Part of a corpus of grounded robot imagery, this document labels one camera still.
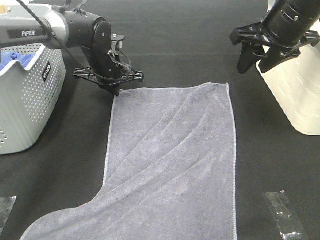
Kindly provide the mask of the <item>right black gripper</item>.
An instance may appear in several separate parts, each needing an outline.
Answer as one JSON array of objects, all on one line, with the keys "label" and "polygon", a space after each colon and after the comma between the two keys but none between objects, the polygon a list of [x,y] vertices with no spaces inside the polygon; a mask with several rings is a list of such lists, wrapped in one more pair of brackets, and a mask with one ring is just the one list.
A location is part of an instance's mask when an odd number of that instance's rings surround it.
[{"label": "right black gripper", "polygon": [[[260,71],[265,74],[276,66],[299,57],[300,48],[307,45],[315,47],[320,42],[320,34],[315,30],[308,30],[303,36],[298,37],[295,44],[282,43],[260,22],[234,28],[229,38],[234,46],[242,43],[236,66],[241,75],[258,61]],[[270,47],[263,58],[262,46]]]}]

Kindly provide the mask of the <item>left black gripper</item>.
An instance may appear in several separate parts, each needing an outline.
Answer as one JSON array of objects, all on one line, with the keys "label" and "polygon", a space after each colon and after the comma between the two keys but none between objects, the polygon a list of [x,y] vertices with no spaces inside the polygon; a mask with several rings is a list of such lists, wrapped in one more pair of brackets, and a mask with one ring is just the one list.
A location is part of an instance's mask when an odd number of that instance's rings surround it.
[{"label": "left black gripper", "polygon": [[120,84],[144,81],[144,73],[135,70],[131,63],[121,62],[119,53],[124,35],[112,34],[110,40],[102,34],[94,42],[94,37],[88,34],[73,36],[76,46],[86,57],[89,67],[76,68],[73,76],[97,84],[100,89],[107,91],[113,96],[119,96]]}]

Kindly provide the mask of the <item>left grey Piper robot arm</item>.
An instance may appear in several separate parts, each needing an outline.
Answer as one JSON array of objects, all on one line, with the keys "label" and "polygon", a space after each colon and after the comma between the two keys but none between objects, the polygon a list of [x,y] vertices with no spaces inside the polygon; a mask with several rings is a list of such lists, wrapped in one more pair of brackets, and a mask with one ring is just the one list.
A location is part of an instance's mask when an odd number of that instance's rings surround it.
[{"label": "left grey Piper robot arm", "polygon": [[144,74],[122,62],[124,35],[112,33],[104,17],[76,8],[46,4],[13,5],[12,12],[0,16],[0,46],[9,48],[43,44],[51,50],[81,48],[88,66],[80,65],[74,77],[98,85],[117,96],[120,85],[144,81]]}]

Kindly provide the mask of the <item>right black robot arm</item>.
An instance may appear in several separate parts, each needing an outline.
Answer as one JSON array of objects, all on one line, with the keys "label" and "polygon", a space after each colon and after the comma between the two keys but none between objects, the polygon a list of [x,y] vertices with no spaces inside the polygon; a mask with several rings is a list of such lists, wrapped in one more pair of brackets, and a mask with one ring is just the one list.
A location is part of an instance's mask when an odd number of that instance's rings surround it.
[{"label": "right black robot arm", "polygon": [[124,0],[110,10],[113,30],[150,88],[224,84],[298,54],[320,17],[317,0]]}]

